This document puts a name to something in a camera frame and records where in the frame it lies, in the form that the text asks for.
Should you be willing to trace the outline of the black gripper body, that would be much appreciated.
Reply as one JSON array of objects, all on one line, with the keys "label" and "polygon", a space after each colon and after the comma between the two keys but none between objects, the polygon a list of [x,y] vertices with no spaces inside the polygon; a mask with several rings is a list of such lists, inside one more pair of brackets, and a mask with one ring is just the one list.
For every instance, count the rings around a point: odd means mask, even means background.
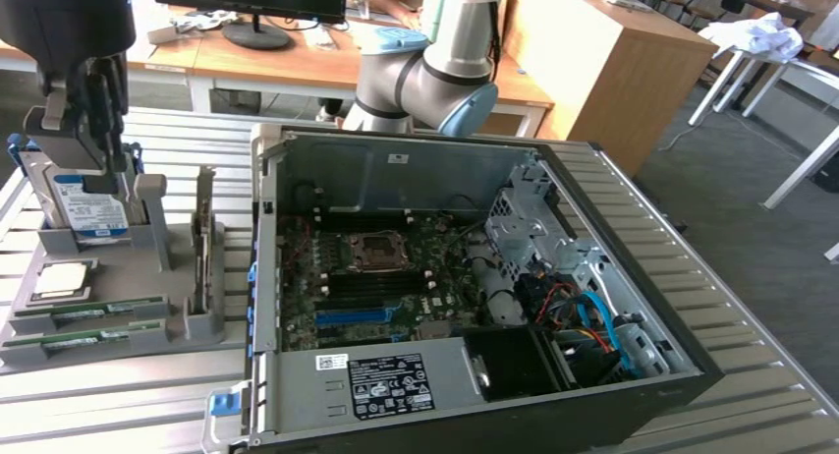
[{"label": "black gripper body", "polygon": [[90,59],[110,59],[117,91],[126,95],[130,0],[1,0],[1,40],[34,60],[42,93],[54,81],[73,87]]}]

